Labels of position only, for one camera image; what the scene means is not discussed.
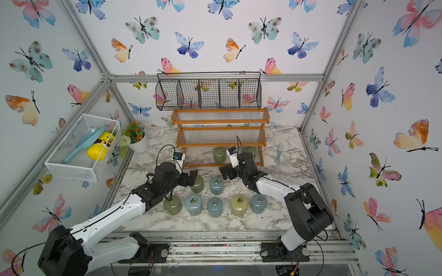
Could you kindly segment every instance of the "blue dustpan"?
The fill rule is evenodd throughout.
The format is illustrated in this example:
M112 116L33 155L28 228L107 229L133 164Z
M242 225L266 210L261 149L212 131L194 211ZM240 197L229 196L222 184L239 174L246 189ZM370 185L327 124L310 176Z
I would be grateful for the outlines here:
M77 147L75 148L75 150L69 154L69 156L63 160L63 164L66 164L67 162L71 161L71 159L79 152L82 150L86 150L88 149L90 146L92 146L94 144L94 142L98 139L98 137L100 137L100 135L103 134L104 130L106 129L106 126L102 126L101 128L93 131L94 129L92 129L91 131L89 131L88 134L86 134L85 137L83 137L83 139L81 139L80 145L77 145Z

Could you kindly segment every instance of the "black wire basket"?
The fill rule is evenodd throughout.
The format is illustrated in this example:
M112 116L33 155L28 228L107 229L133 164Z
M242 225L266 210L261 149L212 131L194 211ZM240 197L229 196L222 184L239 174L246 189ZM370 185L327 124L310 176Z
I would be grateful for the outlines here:
M261 108L260 72L157 74L156 107L174 109Z

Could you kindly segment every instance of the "green plant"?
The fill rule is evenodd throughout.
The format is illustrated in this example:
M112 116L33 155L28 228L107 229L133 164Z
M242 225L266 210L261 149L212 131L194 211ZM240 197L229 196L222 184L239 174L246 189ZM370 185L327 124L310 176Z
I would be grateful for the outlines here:
M127 139L124 138L124 136L129 137L130 143L133 144L143 139L144 135L144 130L141 129L140 124L136 121L133 121L132 123L127 125L126 131L122 134L120 145L124 146L123 144L121 144L121 142L127 142Z

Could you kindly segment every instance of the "butterfly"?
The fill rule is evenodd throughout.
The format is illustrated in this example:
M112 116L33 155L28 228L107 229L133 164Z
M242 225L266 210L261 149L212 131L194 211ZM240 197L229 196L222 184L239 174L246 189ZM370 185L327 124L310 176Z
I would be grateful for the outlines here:
M133 114L143 114L144 116L148 117L150 116L149 113L147 113L151 107L143 107L143 106L136 106L134 104L131 104L130 102L128 102L127 104L129 104L133 109L132 109L132 113Z
M345 133L345 139L350 140L348 147L354 149L354 146L362 147L364 142L362 142L356 135L359 135L354 129L354 121L351 122L350 132Z
M333 86L335 86L335 81L334 80L330 80L327 84L327 87L325 88L325 96L327 97L328 94L330 94L330 89L333 88Z
M276 61L274 58L269 58L266 63L266 70L260 69L264 74L281 74L281 71L276 67Z
M342 105L344 105L345 109L347 109L347 111L350 111L351 100L353 99L353 93L354 93L354 83L350 83L345 93L344 89L341 89L341 93L342 93L341 107Z
M6 103L12 110L17 110L18 113L23 112L22 122L24 124L36 125L40 111L35 103L33 91L31 91L31 95L33 103L31 103L31 101L27 98L18 96L6 95L5 98Z
M158 40L160 38L160 31L157 27L154 27L158 23L158 19L153 16L141 23L141 17L139 16L138 18L139 19L135 18L138 24L135 22L126 22L126 27L133 32L133 38L141 44L144 44L146 38L149 39L149 36L152 39Z
M86 59L89 58L86 50L83 50L81 53L78 53L78 49L75 50L75 53L66 48L63 48L61 50L66 54L66 56L68 56L68 59L74 61L75 71L80 72L82 70L82 66L84 66L86 70L91 69L91 63L89 61L86 61Z
M88 97L89 92L88 91L82 91L78 89L75 85L70 84L68 86L69 94L74 98L76 102L71 103L71 107L74 107L76 105L82 104Z
M348 181L348 170L347 166L345 166L344 174L340 173L338 174L338 180L341 181L341 193L343 196L345 196L348 192L349 195L354 197L353 190L350 187L350 181Z
M37 27L37 29L40 28L39 20L43 22L43 19L52 26L55 25L55 15L45 8L49 5L48 0L12 0L12 3L17 7L25 6L23 17L32 27Z
M256 95L249 95L249 94L243 95L243 104L249 105L253 102L256 102Z
M144 73L144 71L139 71L138 74L141 75L141 76L145 76L146 75L146 73ZM138 90L141 90L141 87L142 88L147 88L147 83L134 83L134 84L132 84L132 86L138 88Z
M163 121L165 121L166 124L167 124L169 127L172 127L172 121L171 121L171 118L170 118L170 117L162 117L161 119L162 119Z
M33 194L39 195L43 191L43 184L49 184L52 182L52 175L51 174L45 174L42 177L40 177L37 181L37 184L32 188Z
M281 100L281 98L278 98L278 100L275 101L274 98L269 97L269 100L267 101L267 103L269 104L267 106L267 110L268 111L276 110L276 113L281 113L282 111L284 111L284 106L287 106L290 103L290 101L280 102L279 100Z
M89 218L91 219L91 218L93 218L94 216L98 215L99 213L100 213L100 205L97 204L97 205L95 206L95 209L94 209L94 212L92 213L92 215L89 214Z
M67 219L71 216L71 206L63 208L64 206L65 199L63 197L63 194L60 194L55 201L52 212L49 211L48 208L46 208L47 211L43 211L49 213L49 216L34 224L32 229L35 229L40 233L43 233L46 229L48 229L48 232L50 233L52 230L60 226L60 222L62 219Z
M289 52L289 55L294 55L298 53L298 58L304 58L307 56L306 50L310 51L314 49L316 46L318 46L319 42L308 42L305 43L308 39L302 40L302 38L298 35L297 32L293 33L293 40L292 43L294 46L292 48L289 48L287 51Z
M58 127L60 129L58 129L58 127L55 127L55 131L51 131L53 133L58 133L59 130L61 130L62 127L64 127L66 124L66 121L63 118L58 119Z
M422 219L420 222L419 230L422 229L422 226L425 228L430 239L437 246L437 248L442 252L442 241L440 239L441 233L441 220L442 220L442 208L435 209L433 211L425 213L425 204L422 201L422 205L420 201L416 199L420 205L420 211L422 212Z
M304 2L305 12L309 12L316 7L316 0L290 0L289 8L293 10L299 5L299 3L302 4L302 2Z
M394 144L398 148L409 149L407 152L417 150L432 150L438 151L438 147L425 147L428 137L428 126L430 122L428 119L420 120L412 124L412 128L408 130L408 135L405 133L396 133L396 140Z
M328 137L325 138L324 142L324 144L328 146L328 156L330 157L333 156L333 152L335 152L336 154L341 153L341 150L339 149L338 145L335 144L337 139L338 137L336 137L335 139L334 131L332 128L331 131L328 133Z
M108 164L113 164L114 166L118 165L118 156L121 154L121 148L116 146L114 151L112 152L112 156L107 161Z
M353 220L351 219L350 214L347 214L347 220L344 222L344 230L347 233L350 233L351 244L353 245L354 249L357 249L357 250L360 250L361 248L367 249L367 246L365 245L364 240L356 232L356 230L359 230L359 228L356 228L356 224L354 225L354 228L353 228Z
M225 62L231 62L238 58L240 52L244 49L246 45L244 45L241 49L238 47L236 42L233 41L232 38L229 38L225 43L227 50L229 51L227 54L223 56Z
M341 60L336 65L339 65L339 63L341 63L341 61L343 61L344 58L348 57L348 55L345 55L345 50L344 49L342 49L341 56L342 56Z
M292 91L294 89L296 92L300 92L302 90L301 87L306 86L308 83L309 83L308 81L304 81L304 82L289 82L290 86L287 87L287 90L288 91Z
M178 43L181 44L181 47L179 47L177 49L177 51L180 54L186 55L186 53L189 53L189 56L191 58L197 58L198 57L198 53L196 52L196 50L201 50L201 48L205 44L204 41L199 41L199 42L191 43L193 38L189 38L189 40L187 40L179 32L175 32L175 36L176 36L176 39L177 39Z
M28 49L29 56L25 54L21 47L20 50L22 50L22 53L16 53L24 56L27 60L23 58L14 59L9 63L9 68L17 72L25 73L25 77L30 80L36 80L39 83L43 82L40 71L44 72L42 68L51 69L52 61L47 54L42 53L42 45L38 41L32 42Z
M419 42L421 28L431 29L442 21L442 9L426 11L433 2L434 0L430 0L425 5L424 0L411 0L408 3L407 11L411 14L399 18L393 28L394 36L402 32L405 34L408 31L405 36L404 47L411 47Z
M129 49L126 48L120 41L116 40L115 38L112 38L112 47L115 48L115 51L118 53L115 54L115 58L119 60L120 62L126 62L126 60L130 59L130 51L132 50L133 45L129 47Z
M358 35L358 43L353 51L353 59L362 57L362 62L367 63L373 56L373 49L376 49L382 42L379 38L370 39L371 35L367 33L367 40L364 43L365 36L363 34Z
M16 256L16 254L14 253L14 251L10 250L10 249L5 249L2 254L1 254L3 261L5 262L5 264L9 265L9 268L7 268L6 270L4 270L3 272L0 272L0 276L13 276L15 275L12 271L12 260L14 259L14 257ZM18 275L22 275L23 272L23 262L22 262L22 258L20 257L15 257L14 260L14 271L18 274Z
M99 8L104 2L105 0L79 0L75 7L80 13L86 13L89 10L89 14L94 13L98 19L103 20L106 16Z
M159 70L163 73L181 73L181 71L177 70L175 67L173 67L172 63L167 58L161 59L161 64L163 66L163 71Z
M387 81L384 83L384 67L379 68L379 72L374 77L374 84L367 84L367 95L373 95L370 100L370 105L372 107L377 107L379 104L379 99L382 102L392 102L396 99L396 96L389 93L384 89L385 86L388 86Z
M158 5L158 7L160 7L161 9L164 9L166 7L168 0L156 0L156 4ZM183 2L183 0L169 0L169 5L170 2L172 2L172 6L176 9L177 12L180 12L184 9L184 7L186 6Z
M313 148L318 149L318 146L321 144L321 140L317 137L317 133L312 129L312 134L310 134L310 143L313 143Z
M384 274L384 276L398 276L398 274L404 274L406 276L408 276L407 274L403 273L406 269L404 270L397 270L396 266L397 266L397 251L396 251L396 247L393 248L386 248L385 249L385 254L384 252L378 250L374 255L375 255L375 259L384 267L386 268L382 268L385 269L387 272Z
M381 231L383 231L382 228L379 227L379 224L377 223L378 221L387 222L387 223L391 222L391 218L384 213L380 213L380 214L376 215L376 212L377 212L377 200L376 199L371 197L368 200L368 202L367 201L364 202L364 207L365 207L365 211L367 211L367 216L369 216L374 221L374 223L376 223L378 232L379 232L379 229Z
M338 7L338 13L340 15L343 15L344 13L348 12L353 5L354 0L347 0L347 3L344 3L342 5L339 5Z
M328 119L328 117L330 117L331 114L331 111L328 111L327 114L325 114L325 106L323 106L321 113L319 113L319 118L321 118L321 121L324 121L325 124L327 124L326 120Z
M436 69L437 73L439 73L439 74L442 73L442 58L441 58L441 62L439 62L439 64L436 65L434 68Z
M338 219L341 219L341 218L336 214L337 209L338 209L338 203L336 202L336 199L332 199L331 202L332 202L331 205L332 205L332 207L333 207L333 210L335 211L335 216L337 216Z
M373 165L373 167L369 166L370 168L369 177L376 179L376 186L388 187L386 179L399 181L402 178L402 175L397 171L386 170L386 168L391 167L391 166L385 166L387 165L387 159L385 159L384 166L381 167L381 164L379 163L379 159L377 158L376 154L370 153L370 156L371 156L371 164Z
M307 105L303 102L301 103L301 107L302 109L298 110L298 114L305 114L309 110Z
M279 29L276 26L281 24L282 18L275 17L272 20L269 20L267 24L265 23L266 18L267 17L265 17L264 20L262 18L259 18L261 19L261 22L263 24L262 27L261 23L258 22L250 22L248 24L248 28L249 30L251 30L251 38L255 42L255 44L258 44L263 37L264 39L266 39L266 35L268 39L275 40L276 36L279 33Z
M232 19L232 12L229 8L232 8L236 5L240 0L214 0L213 3L207 5L210 13L215 13L220 10L218 14L222 12L222 16L224 16L225 20Z
M322 180L327 181L327 179L325 179L325 175L324 175L324 169L322 168L322 158L319 158L319 163L315 164L316 168L318 169L318 173L319 176L321 177Z

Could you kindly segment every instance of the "white mesh basket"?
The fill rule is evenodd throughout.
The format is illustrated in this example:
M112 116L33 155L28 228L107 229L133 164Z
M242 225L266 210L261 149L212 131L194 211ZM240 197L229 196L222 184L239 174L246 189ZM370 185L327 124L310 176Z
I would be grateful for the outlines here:
M101 128L106 125L107 132L115 135L110 148L105 154L102 161L95 161L87 155L87 149L79 151L67 164L63 164L63 160L74 151L78 142L93 128ZM111 153L115 149L117 142L120 140L121 130L120 123L116 120L82 114L78 118L74 126L69 130L68 134L57 145L57 148L51 153L46 160L45 165L53 176L61 178L69 178L83 181L98 181L98 174L103 170Z

